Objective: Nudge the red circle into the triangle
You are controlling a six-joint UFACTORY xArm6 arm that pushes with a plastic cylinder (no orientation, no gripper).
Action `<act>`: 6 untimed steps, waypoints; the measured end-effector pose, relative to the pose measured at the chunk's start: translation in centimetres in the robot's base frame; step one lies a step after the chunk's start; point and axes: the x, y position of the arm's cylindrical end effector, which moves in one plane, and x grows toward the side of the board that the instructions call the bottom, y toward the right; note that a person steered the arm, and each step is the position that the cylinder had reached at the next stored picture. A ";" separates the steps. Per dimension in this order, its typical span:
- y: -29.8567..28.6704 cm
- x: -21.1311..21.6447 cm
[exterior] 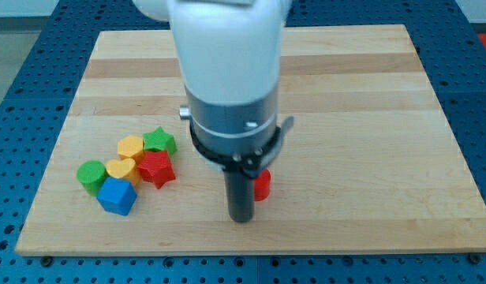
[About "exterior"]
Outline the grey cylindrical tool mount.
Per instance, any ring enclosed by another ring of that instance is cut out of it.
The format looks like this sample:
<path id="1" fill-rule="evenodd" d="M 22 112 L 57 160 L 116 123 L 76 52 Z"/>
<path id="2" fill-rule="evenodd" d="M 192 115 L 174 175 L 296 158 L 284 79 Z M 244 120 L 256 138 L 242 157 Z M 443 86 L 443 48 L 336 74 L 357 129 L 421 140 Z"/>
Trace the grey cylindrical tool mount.
<path id="1" fill-rule="evenodd" d="M 189 122 L 194 148 L 208 162 L 226 172 L 257 178 L 279 152 L 294 117 L 277 123 L 278 89 L 259 99 L 210 103 L 186 91 L 188 104 L 180 118 Z"/>

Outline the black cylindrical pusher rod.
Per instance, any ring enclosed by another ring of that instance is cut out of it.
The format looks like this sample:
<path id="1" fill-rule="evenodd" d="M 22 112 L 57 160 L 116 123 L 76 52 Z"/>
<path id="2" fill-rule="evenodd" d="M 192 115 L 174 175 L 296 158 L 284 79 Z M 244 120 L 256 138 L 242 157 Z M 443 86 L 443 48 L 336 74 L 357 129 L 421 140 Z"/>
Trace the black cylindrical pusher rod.
<path id="1" fill-rule="evenodd" d="M 254 216 L 253 179 L 237 171 L 224 173 L 228 212 L 235 222 L 250 222 Z"/>

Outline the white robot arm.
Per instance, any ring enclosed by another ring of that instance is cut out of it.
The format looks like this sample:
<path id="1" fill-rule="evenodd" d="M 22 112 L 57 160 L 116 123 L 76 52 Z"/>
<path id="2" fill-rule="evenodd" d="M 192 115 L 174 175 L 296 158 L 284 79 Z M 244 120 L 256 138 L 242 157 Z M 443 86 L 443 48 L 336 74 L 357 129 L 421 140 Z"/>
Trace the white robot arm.
<path id="1" fill-rule="evenodd" d="M 196 151 L 224 173 L 228 212 L 254 216 L 254 181 L 282 149 L 294 119 L 278 123 L 283 0 L 134 0 L 146 17 L 166 22 L 183 78 Z"/>

